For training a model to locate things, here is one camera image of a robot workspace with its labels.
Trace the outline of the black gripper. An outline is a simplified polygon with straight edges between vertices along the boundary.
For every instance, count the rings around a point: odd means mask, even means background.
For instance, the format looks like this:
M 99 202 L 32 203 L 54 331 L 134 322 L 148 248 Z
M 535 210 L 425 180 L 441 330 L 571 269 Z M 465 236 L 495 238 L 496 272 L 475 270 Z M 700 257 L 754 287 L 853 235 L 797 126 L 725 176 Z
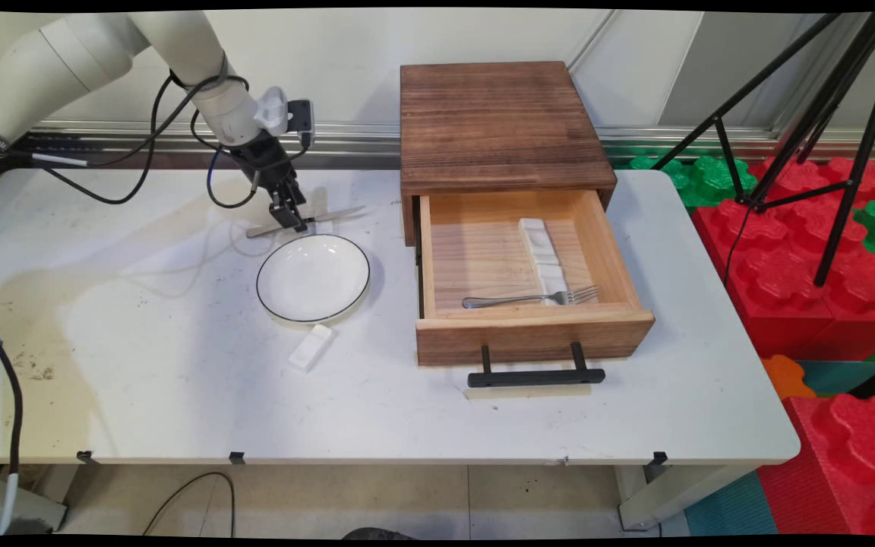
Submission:
M 306 232 L 307 221 L 299 211 L 299 205 L 305 204 L 306 200 L 294 167 L 299 154 L 287 153 L 281 141 L 266 132 L 260 132 L 246 144 L 230 146 L 228 152 L 250 185 L 254 185 L 250 194 L 263 189 L 272 196 L 270 215 L 278 226 Z

